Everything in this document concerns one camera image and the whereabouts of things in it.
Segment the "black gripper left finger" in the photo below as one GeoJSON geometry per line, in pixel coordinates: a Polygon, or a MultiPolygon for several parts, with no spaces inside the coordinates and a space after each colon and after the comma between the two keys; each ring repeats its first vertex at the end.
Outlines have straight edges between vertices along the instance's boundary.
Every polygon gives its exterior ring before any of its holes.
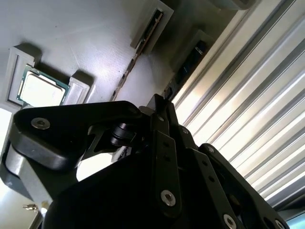
{"type": "Polygon", "coordinates": [[[12,118],[0,177],[46,209],[64,191],[135,154],[176,156],[166,100],[145,107],[127,101],[27,108],[12,118]]]}

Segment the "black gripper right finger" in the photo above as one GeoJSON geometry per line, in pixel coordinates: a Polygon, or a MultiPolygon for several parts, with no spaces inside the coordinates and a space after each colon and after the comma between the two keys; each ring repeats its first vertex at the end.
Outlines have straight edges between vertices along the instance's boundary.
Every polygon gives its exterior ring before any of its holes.
{"type": "Polygon", "coordinates": [[[211,145],[197,146],[165,102],[170,135],[177,144],[180,186],[188,223],[194,229],[287,229],[283,218],[211,145]]]}

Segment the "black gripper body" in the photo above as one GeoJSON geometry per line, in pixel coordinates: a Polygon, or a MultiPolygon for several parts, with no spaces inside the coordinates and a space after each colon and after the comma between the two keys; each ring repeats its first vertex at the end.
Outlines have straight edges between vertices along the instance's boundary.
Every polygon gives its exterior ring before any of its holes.
{"type": "Polygon", "coordinates": [[[176,156],[128,156],[61,193],[45,229],[214,229],[216,214],[183,185],[176,156]]]}

